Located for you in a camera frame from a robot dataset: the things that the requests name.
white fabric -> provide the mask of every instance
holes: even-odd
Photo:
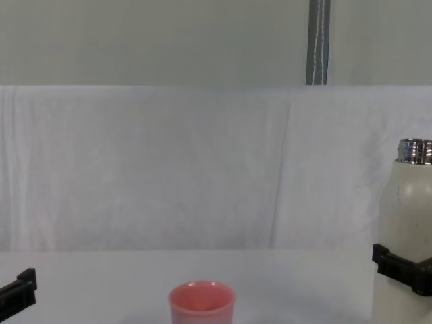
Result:
[[[4,87],[0,118],[1,250],[368,246],[432,88]]]
[[[370,245],[401,138],[432,137],[431,87],[290,91],[275,246]]]
[[[266,248],[286,90],[5,87],[2,250]]]

gray wall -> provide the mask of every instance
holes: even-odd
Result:
[[[0,84],[304,84],[308,0],[2,0]]]
[[[432,84],[432,1],[332,0],[331,6],[331,84]]]

